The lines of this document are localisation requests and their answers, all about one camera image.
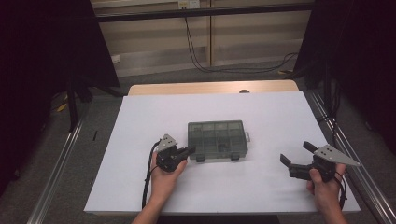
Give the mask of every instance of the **finger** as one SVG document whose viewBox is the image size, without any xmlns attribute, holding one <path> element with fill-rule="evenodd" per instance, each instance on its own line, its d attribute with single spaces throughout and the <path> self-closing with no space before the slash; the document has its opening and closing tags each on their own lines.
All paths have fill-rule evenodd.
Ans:
<svg viewBox="0 0 396 224">
<path fill-rule="evenodd" d="M 178 164 L 178 166 L 177 166 L 177 168 L 175 170 L 175 173 L 177 174 L 177 176 L 179 176 L 179 175 L 181 175 L 181 173 L 183 173 L 183 171 L 186 168 L 186 166 L 187 166 L 187 160 L 181 161 Z"/>
<path fill-rule="evenodd" d="M 344 175 L 344 173 L 346 171 L 346 168 L 347 168 L 347 166 L 345 164 L 342 164 L 342 163 L 337 163 L 337 165 L 335 166 L 335 170 L 340 175 Z"/>
<path fill-rule="evenodd" d="M 315 195 L 315 185 L 312 181 L 306 181 L 306 189 L 312 194 Z"/>
<path fill-rule="evenodd" d="M 151 158 L 151 169 L 154 168 L 157 165 L 157 152 L 152 153 L 152 158 Z"/>
<path fill-rule="evenodd" d="M 309 170 L 309 175 L 311 175 L 312 182 L 314 182 L 315 185 L 323 182 L 320 172 L 317 169 Z"/>
</svg>

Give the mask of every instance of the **wall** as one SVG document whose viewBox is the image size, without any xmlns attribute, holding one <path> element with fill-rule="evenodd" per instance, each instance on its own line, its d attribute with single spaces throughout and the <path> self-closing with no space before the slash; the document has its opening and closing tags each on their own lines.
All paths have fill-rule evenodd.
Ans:
<svg viewBox="0 0 396 224">
<path fill-rule="evenodd" d="M 201 0 L 201 7 L 303 2 Z M 172 0 L 92 0 L 92 6 L 96 15 L 178 9 L 177 1 Z M 197 58 L 203 66 L 209 66 L 282 60 L 284 55 L 299 50 L 309 15 L 310 11 L 245 14 L 188 18 L 188 23 Z M 110 54 L 120 55 L 121 62 L 115 64 L 119 77 L 193 67 L 184 19 L 109 22 L 100 26 Z"/>
</svg>

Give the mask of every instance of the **table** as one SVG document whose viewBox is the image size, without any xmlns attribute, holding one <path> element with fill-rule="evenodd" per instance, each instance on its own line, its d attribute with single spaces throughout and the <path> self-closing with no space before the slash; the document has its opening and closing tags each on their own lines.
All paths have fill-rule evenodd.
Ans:
<svg viewBox="0 0 396 224">
<path fill-rule="evenodd" d="M 271 83 L 282 91 L 263 92 L 276 90 Z M 155 93 L 146 95 L 149 89 Z M 132 87 L 130 93 L 143 95 L 123 99 L 85 211 L 96 215 L 137 214 L 149 149 L 159 137 L 170 132 L 184 147 L 189 121 L 241 119 L 252 138 L 246 159 L 204 164 L 191 161 L 163 213 L 315 212 L 305 182 L 289 178 L 288 169 L 279 162 L 283 153 L 295 163 L 308 164 L 312 154 L 302 148 L 303 141 L 326 144 L 303 93 L 296 91 L 292 81 L 226 82 L 219 84 L 221 93 L 209 94 L 216 89 L 213 83 Z M 252 93 L 230 93 L 241 89 Z M 178 90 L 189 94 L 175 94 Z M 344 211 L 359 211 L 355 197 L 347 197 Z"/>
</svg>

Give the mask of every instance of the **wall outlet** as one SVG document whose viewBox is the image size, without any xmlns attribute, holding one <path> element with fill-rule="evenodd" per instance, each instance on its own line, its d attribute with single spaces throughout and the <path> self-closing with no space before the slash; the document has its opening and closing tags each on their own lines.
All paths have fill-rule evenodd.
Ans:
<svg viewBox="0 0 396 224">
<path fill-rule="evenodd" d="M 113 61 L 113 63 L 119 63 L 120 62 L 120 55 L 111 55 L 111 61 Z"/>
<path fill-rule="evenodd" d="M 188 9 L 189 1 L 178 1 L 178 9 Z"/>
<path fill-rule="evenodd" d="M 200 0 L 190 0 L 189 8 L 201 8 Z"/>
</svg>

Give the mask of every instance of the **right hand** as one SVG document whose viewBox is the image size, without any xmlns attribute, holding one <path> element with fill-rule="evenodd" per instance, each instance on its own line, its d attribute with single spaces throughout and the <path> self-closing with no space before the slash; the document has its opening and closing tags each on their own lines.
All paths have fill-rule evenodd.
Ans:
<svg viewBox="0 0 396 224">
<path fill-rule="evenodd" d="M 341 175 L 335 174 L 335 177 L 341 182 L 346 166 L 344 164 L 337 164 L 335 169 Z M 340 185 L 334 179 L 324 183 L 317 169 L 311 169 L 309 174 L 312 181 L 307 181 L 306 188 L 311 194 L 315 195 L 315 206 L 319 212 L 323 215 L 331 213 L 334 210 L 341 212 L 338 202 Z"/>
</svg>

